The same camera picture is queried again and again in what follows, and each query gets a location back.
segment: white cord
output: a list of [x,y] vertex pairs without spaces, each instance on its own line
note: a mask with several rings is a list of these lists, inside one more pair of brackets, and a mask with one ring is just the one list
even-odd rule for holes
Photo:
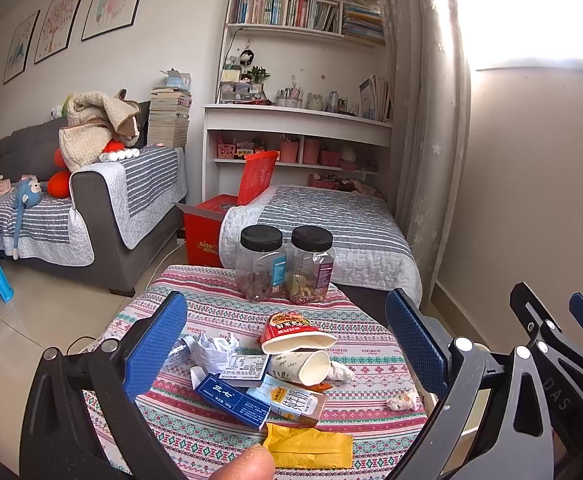
[[171,256],[172,254],[175,253],[175,251],[177,251],[178,249],[180,249],[180,247],[182,247],[181,245],[176,245],[175,249],[169,251],[166,256],[160,260],[160,263],[156,266],[156,269],[154,269],[154,273],[151,275],[151,278],[149,278],[149,281],[146,282],[146,287],[145,290],[147,290],[149,288],[149,285],[151,285],[151,282],[154,281],[154,278],[156,277],[156,272],[158,272],[158,268],[164,263],[164,261]]

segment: window sill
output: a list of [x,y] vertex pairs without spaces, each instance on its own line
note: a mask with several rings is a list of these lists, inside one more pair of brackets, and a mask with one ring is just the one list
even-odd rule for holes
[[503,70],[507,68],[562,68],[567,70],[578,70],[583,72],[583,59],[548,59],[542,57],[524,57],[520,59],[509,59],[504,61],[494,61],[473,65],[473,70],[482,72],[484,70]]

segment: orange plush toy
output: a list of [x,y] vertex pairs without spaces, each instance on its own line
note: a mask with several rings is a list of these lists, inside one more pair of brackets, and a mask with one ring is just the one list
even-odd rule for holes
[[[102,152],[119,152],[120,150],[124,149],[125,145],[122,142],[119,140],[111,139],[104,147]],[[47,184],[47,193],[55,198],[67,198],[70,195],[69,177],[71,176],[71,171],[66,168],[65,159],[62,158],[60,148],[57,148],[56,152],[53,154],[53,161],[57,167],[61,168],[62,171],[57,172],[49,179],[49,183]]]

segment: gray curtain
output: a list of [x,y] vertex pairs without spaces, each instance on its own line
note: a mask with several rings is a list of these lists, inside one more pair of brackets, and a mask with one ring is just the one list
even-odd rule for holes
[[469,67],[456,0],[380,0],[393,92],[388,203],[411,245],[427,304],[469,132]]

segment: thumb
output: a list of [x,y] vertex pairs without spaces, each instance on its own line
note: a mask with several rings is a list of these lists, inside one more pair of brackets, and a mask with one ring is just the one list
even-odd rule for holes
[[214,471],[209,480],[273,480],[275,471],[271,453],[256,444]]

